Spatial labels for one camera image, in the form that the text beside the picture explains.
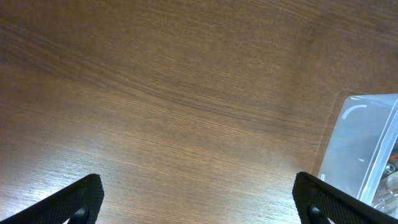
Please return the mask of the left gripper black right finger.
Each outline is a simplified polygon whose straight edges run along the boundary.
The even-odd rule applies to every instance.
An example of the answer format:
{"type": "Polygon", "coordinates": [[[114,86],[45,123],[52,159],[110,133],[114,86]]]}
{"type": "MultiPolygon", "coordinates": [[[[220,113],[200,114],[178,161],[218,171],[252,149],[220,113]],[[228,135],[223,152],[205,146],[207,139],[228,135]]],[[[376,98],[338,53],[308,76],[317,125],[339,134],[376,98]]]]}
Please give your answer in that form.
{"type": "Polygon", "coordinates": [[[297,173],[292,195],[300,221],[304,224],[397,224],[397,219],[307,172],[297,173]]]}

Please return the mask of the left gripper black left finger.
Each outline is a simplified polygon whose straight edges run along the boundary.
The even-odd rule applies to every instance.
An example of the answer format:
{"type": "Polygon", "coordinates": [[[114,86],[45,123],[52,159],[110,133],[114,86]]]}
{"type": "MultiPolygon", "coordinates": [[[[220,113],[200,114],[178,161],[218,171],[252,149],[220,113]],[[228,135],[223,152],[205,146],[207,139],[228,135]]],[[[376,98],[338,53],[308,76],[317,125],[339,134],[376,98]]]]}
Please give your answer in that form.
{"type": "Polygon", "coordinates": [[[89,174],[1,223],[95,223],[103,199],[100,175],[89,174]]]}

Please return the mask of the clear case coloured bits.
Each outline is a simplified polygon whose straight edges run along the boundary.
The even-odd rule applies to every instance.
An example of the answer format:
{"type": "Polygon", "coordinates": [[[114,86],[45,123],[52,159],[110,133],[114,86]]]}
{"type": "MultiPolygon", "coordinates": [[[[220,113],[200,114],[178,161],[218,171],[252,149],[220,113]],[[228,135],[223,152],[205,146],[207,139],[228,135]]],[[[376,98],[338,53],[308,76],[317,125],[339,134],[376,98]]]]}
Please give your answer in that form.
{"type": "Polygon", "coordinates": [[[371,206],[397,219],[397,177],[382,179],[377,187],[371,206]]]}

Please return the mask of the clear plastic container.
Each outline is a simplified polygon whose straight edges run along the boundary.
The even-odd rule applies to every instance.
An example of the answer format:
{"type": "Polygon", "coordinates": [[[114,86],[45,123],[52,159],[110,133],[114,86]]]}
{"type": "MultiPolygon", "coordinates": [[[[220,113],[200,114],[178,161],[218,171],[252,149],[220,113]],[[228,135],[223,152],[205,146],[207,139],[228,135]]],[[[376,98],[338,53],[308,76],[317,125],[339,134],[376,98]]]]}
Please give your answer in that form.
{"type": "Polygon", "coordinates": [[[397,94],[342,90],[333,103],[312,174],[371,206],[397,151],[397,94]]]}

